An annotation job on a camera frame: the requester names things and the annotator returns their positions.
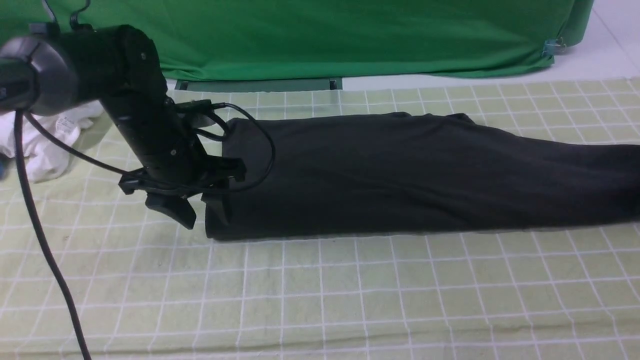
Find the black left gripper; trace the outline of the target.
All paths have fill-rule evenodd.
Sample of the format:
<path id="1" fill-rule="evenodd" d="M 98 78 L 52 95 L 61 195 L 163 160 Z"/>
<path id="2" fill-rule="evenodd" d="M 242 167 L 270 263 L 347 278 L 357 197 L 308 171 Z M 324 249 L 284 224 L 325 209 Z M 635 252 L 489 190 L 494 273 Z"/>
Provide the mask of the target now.
<path id="1" fill-rule="evenodd" d="M 197 214 L 190 197 L 204 193 L 205 227 L 229 226 L 230 196 L 224 193 L 231 179 L 243 182 L 247 173 L 240 158 L 208 155 L 197 129 L 183 123 L 174 101 L 165 96 L 156 102 L 143 95 L 115 95 L 100 100 L 141 168 L 122 175 L 119 187 L 130 195 L 146 191 L 146 207 L 192 230 Z"/>

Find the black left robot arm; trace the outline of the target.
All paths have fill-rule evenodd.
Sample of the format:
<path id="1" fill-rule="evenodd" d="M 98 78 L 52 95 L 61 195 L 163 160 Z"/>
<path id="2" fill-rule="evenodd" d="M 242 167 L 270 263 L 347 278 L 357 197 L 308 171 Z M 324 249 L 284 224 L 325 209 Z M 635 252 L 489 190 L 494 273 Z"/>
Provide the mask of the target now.
<path id="1" fill-rule="evenodd" d="M 126 195 L 147 194 L 146 207 L 192 229 L 197 218 L 189 198 L 201 195 L 205 223 L 229 225 L 230 180 L 242 182 L 241 159 L 206 153 L 198 134 L 217 124 L 218 104 L 176 104 L 153 41 L 142 30 L 118 25 L 98 30 L 51 33 L 32 23 L 32 33 L 1 48 L 1 111 L 16 109 L 54 116 L 98 101 L 130 146 L 141 168 L 126 171 Z"/>

